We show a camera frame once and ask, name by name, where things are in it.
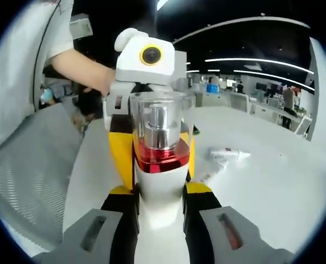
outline white wall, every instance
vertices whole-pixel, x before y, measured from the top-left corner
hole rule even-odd
[[[314,101],[315,101],[315,95],[305,90],[301,90],[299,107],[300,108],[303,107],[308,114],[311,114],[311,116],[313,116],[313,112],[314,112]]]
[[[315,69],[312,70],[316,74],[314,74],[314,125],[310,126],[309,133],[312,135],[311,143],[326,153],[326,56],[317,40],[310,38],[310,41],[311,56],[316,61]]]

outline white shirt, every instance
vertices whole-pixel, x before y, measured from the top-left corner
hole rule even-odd
[[[34,113],[34,67],[46,25],[57,3],[36,1],[15,19],[0,42],[0,145],[25,117]],[[73,0],[61,0],[47,28],[36,63],[35,107],[48,59],[73,48],[70,19]]]
[[[294,110],[294,98],[295,93],[291,88],[287,88],[285,91],[283,91],[283,97],[284,97],[284,108],[289,108],[291,110]]]

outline camera lens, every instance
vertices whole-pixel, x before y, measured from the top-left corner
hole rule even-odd
[[[142,53],[142,59],[147,64],[157,63],[161,58],[161,52],[155,47],[149,47]]]

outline person in background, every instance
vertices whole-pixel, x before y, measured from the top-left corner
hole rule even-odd
[[[238,94],[243,94],[244,93],[244,86],[242,85],[242,81],[236,86],[237,88],[237,93]]]
[[[266,97],[266,98],[273,98],[273,96],[275,96],[275,92],[276,92],[275,86],[274,85],[271,85],[271,87],[267,89],[264,97]]]
[[[295,100],[295,93],[292,88],[287,87],[283,91],[283,98],[284,98],[284,111],[289,113],[292,116],[297,116],[294,111],[294,100]],[[291,119],[288,117],[283,117],[282,126],[286,129],[290,129]]]

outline yellow panel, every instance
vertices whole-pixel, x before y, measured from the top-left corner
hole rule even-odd
[[[110,132],[109,144],[123,185],[132,190],[132,134]]]
[[[189,158],[189,172],[191,179],[194,178],[195,174],[195,137],[192,137],[190,145],[190,158]]]
[[[132,194],[128,188],[123,185],[115,187],[113,190],[110,191],[110,194]]]
[[[189,143],[189,134],[187,132],[180,133],[180,137],[187,144]],[[192,139],[190,142],[189,172],[190,172],[191,179],[194,178],[194,172],[195,172],[195,138],[194,138],[194,136],[192,136]]]
[[[203,183],[194,183],[190,182],[186,184],[188,194],[201,194],[212,192],[205,184]]]

